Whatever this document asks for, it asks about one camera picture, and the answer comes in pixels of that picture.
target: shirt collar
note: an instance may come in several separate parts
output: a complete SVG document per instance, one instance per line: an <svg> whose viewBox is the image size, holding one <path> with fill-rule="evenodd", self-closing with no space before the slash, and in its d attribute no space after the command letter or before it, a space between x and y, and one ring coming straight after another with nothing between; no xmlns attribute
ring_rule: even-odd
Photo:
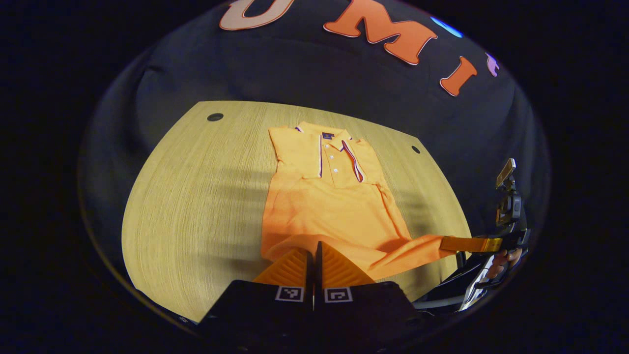
<svg viewBox="0 0 629 354"><path fill-rule="evenodd" d="M298 130L300 132L309 133L309 134L318 134L318 135L321 135L322 133L334 134L334 138L329 140L328 144L332 145L339 151L343 149L343 142L342 142L343 140L345 140L345 142L352 140L352 136L345 129L324 127L322 125L310 124L308 122L299 123L297 128L299 128Z"/></svg>

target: hand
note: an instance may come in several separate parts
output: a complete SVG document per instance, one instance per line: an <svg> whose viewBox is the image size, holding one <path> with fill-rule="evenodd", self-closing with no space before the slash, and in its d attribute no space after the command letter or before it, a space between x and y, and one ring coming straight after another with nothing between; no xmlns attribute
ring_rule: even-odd
<svg viewBox="0 0 629 354"><path fill-rule="evenodd" d="M507 250L503 249L500 252L496 253L494 256L494 261L492 265L489 267L489 272L487 273L487 277L489 279L496 278L498 274L500 274L504 270L504 265L509 262L509 266L515 266L516 263L520 260L522 256L522 249L517 248L515 251L507 254Z"/></svg>

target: wood grain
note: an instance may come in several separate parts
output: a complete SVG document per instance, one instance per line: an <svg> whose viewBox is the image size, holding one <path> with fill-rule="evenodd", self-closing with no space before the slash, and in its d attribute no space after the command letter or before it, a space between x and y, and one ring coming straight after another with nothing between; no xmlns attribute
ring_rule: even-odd
<svg viewBox="0 0 629 354"><path fill-rule="evenodd" d="M224 118L209 122L212 113ZM126 205L123 256L138 290L200 321L232 280L253 280L270 265L260 255L262 213L277 164L268 128L301 121L345 128L369 141L414 238L470 237L448 181L415 137L312 108L199 102L151 153ZM397 282L415 300L456 268L449 256L380 281Z"/></svg>

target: orange letter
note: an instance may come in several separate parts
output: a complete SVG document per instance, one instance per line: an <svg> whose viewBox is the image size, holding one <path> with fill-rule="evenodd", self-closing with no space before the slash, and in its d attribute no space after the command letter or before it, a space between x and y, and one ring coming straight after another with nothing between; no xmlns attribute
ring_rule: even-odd
<svg viewBox="0 0 629 354"><path fill-rule="evenodd" d="M443 87L444 90L448 91L449 94L456 97L459 95L459 90L461 86L472 76L476 75L476 68L469 62L469 60L459 57L461 63L459 67L454 70L453 73L448 77L444 77L439 80L439 84Z"/></svg>
<svg viewBox="0 0 629 354"><path fill-rule="evenodd" d="M380 3L373 0L352 0L341 16L334 22L323 25L326 31L346 37L358 37L358 24L365 20L367 41L371 44L393 36L395 41L386 43L384 49L390 54L411 64L419 64L417 56L426 42L437 35L415 21L391 22L389 13Z"/></svg>
<svg viewBox="0 0 629 354"><path fill-rule="evenodd" d="M245 12L252 2L253 0L238 0L231 3L218 26L228 31L264 26L282 17L291 7L293 0L275 0L265 13L255 17L245 17Z"/></svg>

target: black fabric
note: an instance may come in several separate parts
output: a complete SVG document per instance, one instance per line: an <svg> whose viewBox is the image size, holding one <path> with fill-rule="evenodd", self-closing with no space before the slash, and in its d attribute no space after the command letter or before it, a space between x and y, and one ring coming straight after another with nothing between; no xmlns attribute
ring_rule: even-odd
<svg viewBox="0 0 629 354"><path fill-rule="evenodd" d="M271 0L256 0L247 16ZM380 1L393 21L430 28L430 40L411 66L358 38L323 29L348 2L294 1L279 20L251 30L225 31L223 3L146 50L112 84L86 135L81 189L88 219L114 266L121 255L123 213L135 178L168 129L198 101L285 103L350 115L414 135L452 186L472 234L492 232L496 175L513 157L529 226L541 226L550 163L541 126L507 68L487 69L485 50L397 1ZM464 56L477 69L450 96L439 85Z"/></svg>

